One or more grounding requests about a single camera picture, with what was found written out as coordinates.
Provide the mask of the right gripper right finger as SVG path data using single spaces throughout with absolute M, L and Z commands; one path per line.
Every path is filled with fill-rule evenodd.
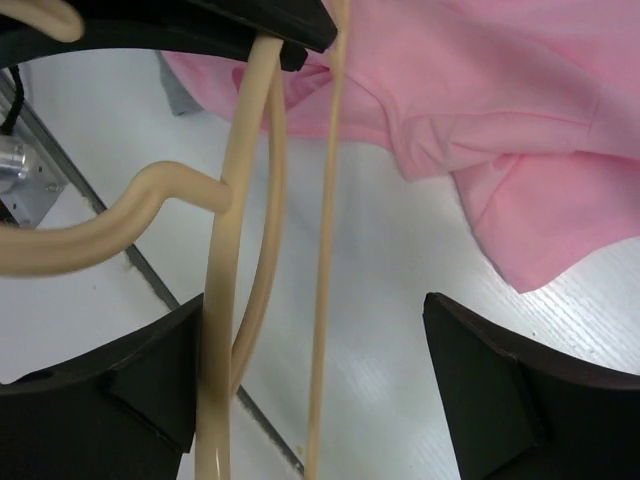
M 639 378 L 430 293 L 426 339 L 463 479 L 636 479 Z

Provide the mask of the pink t shirt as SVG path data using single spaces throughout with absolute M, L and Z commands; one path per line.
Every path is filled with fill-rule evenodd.
M 340 136 L 450 174 L 500 276 L 537 289 L 639 233 L 635 1 L 355 1 Z

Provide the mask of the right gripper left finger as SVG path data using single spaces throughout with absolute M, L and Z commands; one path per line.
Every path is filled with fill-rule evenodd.
M 176 478 L 195 433 L 202 303 L 2 385 L 2 478 Z

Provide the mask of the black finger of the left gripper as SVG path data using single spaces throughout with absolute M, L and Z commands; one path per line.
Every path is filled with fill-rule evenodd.
M 146 49 L 247 61 L 255 37 L 284 41 L 281 68 L 300 69 L 322 53 L 337 28 L 320 1 L 72 1 L 84 35 L 70 43 L 1 18 L 1 66 L 83 50 Z

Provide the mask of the beige plastic hanger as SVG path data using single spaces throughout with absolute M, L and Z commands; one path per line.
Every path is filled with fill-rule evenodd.
M 84 35 L 72 1 L 5 1 L 6 16 L 60 42 Z M 350 5 L 323 5 L 337 28 L 324 52 L 344 66 Z M 96 217 L 61 229 L 1 229 L 1 273 L 48 277 L 96 266 L 132 246 L 162 205 L 177 199 L 214 216 L 204 291 L 191 449 L 198 479 L 231 475 L 231 403 L 271 294 L 284 223 L 287 132 L 280 53 L 284 41 L 259 34 L 245 64 L 222 173 L 212 178 L 176 161 L 144 167 Z

